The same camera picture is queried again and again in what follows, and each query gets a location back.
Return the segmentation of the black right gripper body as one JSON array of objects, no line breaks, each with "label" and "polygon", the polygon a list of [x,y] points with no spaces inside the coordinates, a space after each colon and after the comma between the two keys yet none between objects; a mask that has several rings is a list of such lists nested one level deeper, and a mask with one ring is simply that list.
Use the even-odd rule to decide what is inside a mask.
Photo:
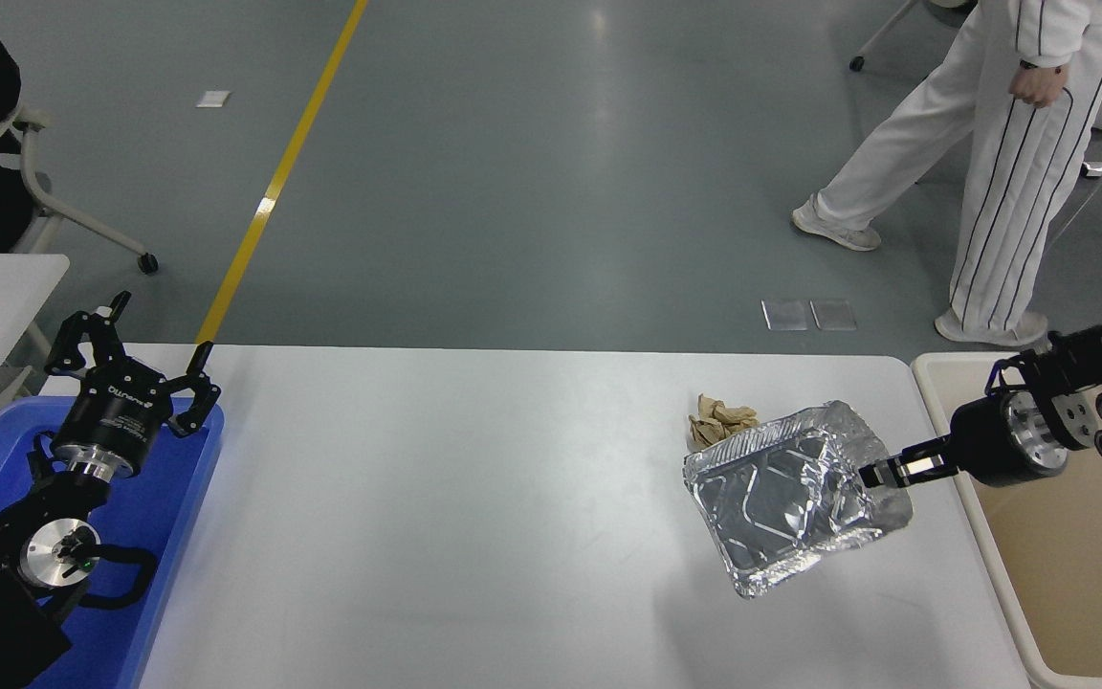
[{"label": "black right gripper body", "polygon": [[1011,401],[1017,389],[968,402],[950,418],[950,461],[987,487],[1040,478],[1038,466],[1011,432]]}]

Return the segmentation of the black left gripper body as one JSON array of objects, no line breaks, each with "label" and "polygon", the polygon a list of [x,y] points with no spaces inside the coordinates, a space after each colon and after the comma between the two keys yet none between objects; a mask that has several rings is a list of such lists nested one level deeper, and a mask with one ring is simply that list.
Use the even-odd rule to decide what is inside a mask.
[{"label": "black left gripper body", "polygon": [[93,367],[52,439],[53,457],[74,466],[100,465],[137,475],[172,415],[165,376],[140,362]]}]

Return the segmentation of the person's hand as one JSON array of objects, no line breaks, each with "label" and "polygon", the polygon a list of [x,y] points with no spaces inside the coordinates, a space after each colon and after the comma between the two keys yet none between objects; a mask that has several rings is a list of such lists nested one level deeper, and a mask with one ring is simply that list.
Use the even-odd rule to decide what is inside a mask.
[{"label": "person's hand", "polygon": [[1067,64],[1038,66],[1022,61],[1019,69],[1015,71],[1011,79],[1007,93],[1014,100],[1027,103],[1035,108],[1046,108],[1058,100],[1068,80],[1069,66]]}]

